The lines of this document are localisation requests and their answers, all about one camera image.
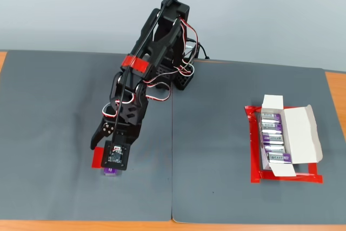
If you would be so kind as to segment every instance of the purple battery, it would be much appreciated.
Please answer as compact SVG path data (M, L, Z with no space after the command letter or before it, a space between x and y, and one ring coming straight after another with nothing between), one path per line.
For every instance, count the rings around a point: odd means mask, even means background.
M292 163L291 155L283 153L268 153L268 160L275 163Z
M261 113L261 121L263 123L281 123L281 115L280 114Z
M282 125L276 123L262 123L262 133L282 134Z
M103 174L105 176L116 176L117 175L117 169L111 169L111 168L104 168Z
M262 134L263 144L283 144L282 135L276 134Z
M264 145L264 150L266 153L270 151L274 151L276 153L285 153L285 148L284 146L281 146L279 144L265 144Z

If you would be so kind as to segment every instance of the red tape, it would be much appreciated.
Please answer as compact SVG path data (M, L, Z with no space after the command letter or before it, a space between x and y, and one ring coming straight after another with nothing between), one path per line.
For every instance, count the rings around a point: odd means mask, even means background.
M246 106L250 126L250 163L251 183L260 183L261 180L273 181L302 181L323 184L323 176L318 174L317 163L308 163L308 173L296 173L295 177L276 177L271 170L261 170L260 142L258 137L258 124L256 112L260 113L262 107Z
M96 147L94 150L94 156L92 157L92 164L91 167L94 169L101 169L101 162L102 162L102 156L103 156L103 148L102 147Z
M127 66L130 66L131 63L132 63L131 68L138 70L141 73L145 73L147 70L147 67L149 65L149 62L146 62L143 59L140 59L140 58L135 57L135 56L130 56L130 55L127 55L125 57L125 59L121 65L124 67L127 67Z

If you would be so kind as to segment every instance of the gray table mat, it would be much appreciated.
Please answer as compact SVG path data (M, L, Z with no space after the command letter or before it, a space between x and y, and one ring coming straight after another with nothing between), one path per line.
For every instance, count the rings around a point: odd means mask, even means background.
M173 94L174 220L345 224L346 144L324 70L232 62L195 68L190 85ZM283 95L286 106L312 105L324 184L250 183L244 106L261 105L264 94Z
M0 74L0 219L171 219L171 100L149 102L127 171L114 178L91 168L90 139L123 57L7 54Z

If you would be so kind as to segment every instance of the robotic arm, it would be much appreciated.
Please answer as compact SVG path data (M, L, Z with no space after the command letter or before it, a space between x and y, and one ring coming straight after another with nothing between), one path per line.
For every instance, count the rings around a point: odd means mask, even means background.
M189 9L178 0L163 0L161 9L154 9L146 21L121 65L121 72L115 75L110 103L102 110L103 117L90 146L94 150L103 137L112 135L111 141L105 142L102 167L126 170L130 147L141 131L148 99L167 100L172 83L184 90L191 81L193 60L199 48L196 40L190 57L184 58ZM159 99L147 95L147 88L155 86L168 89L169 96Z

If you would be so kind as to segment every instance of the red label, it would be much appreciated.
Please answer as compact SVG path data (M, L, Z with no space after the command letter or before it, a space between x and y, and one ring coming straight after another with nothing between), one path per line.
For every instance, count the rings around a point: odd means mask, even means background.
M101 162L102 162L102 156L103 156L103 148L102 147L96 147L94 150L94 156L92 157L92 164L91 167L95 169L101 169Z
M149 65L149 62L146 62L146 61L144 61L138 57L135 57L135 56L127 55L121 65L124 67L131 65L131 68L138 70L141 73L145 73L145 71L147 70L147 67Z

